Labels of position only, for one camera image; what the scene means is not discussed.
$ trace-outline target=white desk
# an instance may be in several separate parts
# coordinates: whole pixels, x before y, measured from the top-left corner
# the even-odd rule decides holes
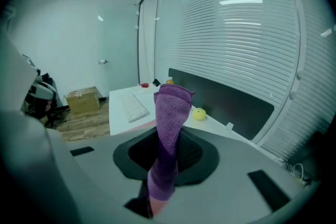
[[[116,135],[131,130],[133,131],[146,127],[156,126],[153,94],[155,92],[158,92],[159,88],[160,87],[155,87],[154,85],[150,84],[148,88],[135,86],[126,89],[111,91],[109,96],[110,134]],[[124,114],[122,102],[120,100],[120,96],[126,94],[127,92],[132,92],[139,99],[142,105],[149,111],[150,114],[139,120],[129,123],[126,119],[126,115]],[[256,144],[252,143],[250,140],[242,137],[232,130],[228,130],[225,125],[219,123],[210,116],[207,116],[207,118],[203,121],[197,121],[193,119],[193,109],[194,107],[192,107],[189,118],[184,123],[185,126],[245,142],[248,145],[264,153],[267,157],[273,160],[277,159],[276,156],[263,150]]]

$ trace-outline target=keyboard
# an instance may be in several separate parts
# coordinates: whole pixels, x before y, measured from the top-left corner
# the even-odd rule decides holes
[[[120,97],[128,122],[133,122],[149,115],[148,110],[140,103],[140,101],[131,92]]]

